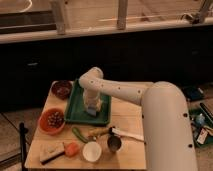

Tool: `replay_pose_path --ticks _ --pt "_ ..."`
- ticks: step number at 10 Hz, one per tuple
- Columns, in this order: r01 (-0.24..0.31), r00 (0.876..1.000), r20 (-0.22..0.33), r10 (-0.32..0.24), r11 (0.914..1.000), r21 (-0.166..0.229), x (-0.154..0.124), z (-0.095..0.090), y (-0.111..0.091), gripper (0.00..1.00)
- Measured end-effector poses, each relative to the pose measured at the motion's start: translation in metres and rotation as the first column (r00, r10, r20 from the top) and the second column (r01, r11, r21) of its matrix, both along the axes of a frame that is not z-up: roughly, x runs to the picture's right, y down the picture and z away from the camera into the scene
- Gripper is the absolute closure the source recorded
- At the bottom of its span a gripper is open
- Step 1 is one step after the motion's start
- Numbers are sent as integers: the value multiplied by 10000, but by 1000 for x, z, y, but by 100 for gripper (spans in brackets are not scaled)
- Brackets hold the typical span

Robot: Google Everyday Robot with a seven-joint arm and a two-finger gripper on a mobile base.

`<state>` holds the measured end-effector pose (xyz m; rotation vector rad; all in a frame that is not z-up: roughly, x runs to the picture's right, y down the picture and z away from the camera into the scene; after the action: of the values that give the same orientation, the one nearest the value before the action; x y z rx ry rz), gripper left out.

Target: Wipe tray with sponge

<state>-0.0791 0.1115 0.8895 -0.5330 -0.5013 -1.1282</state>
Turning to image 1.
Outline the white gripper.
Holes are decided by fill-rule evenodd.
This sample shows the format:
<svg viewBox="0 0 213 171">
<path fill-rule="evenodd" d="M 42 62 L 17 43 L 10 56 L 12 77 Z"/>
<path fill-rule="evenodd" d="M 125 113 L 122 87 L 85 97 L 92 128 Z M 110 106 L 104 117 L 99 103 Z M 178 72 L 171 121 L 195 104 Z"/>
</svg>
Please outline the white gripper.
<svg viewBox="0 0 213 171">
<path fill-rule="evenodd" d="M 86 110 L 94 109 L 97 112 L 101 110 L 102 101 L 98 91 L 85 89 L 83 91 L 83 102 Z"/>
</svg>

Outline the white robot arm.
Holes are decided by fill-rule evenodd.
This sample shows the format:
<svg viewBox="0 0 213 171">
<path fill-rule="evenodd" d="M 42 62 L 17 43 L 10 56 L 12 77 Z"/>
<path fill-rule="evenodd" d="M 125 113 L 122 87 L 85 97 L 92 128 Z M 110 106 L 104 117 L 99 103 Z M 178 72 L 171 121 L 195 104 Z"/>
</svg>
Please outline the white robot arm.
<svg viewBox="0 0 213 171">
<path fill-rule="evenodd" d="M 79 84 L 142 107 L 147 171 L 198 171 L 187 102 L 176 85 L 105 80 L 98 67 L 84 73 Z"/>
</svg>

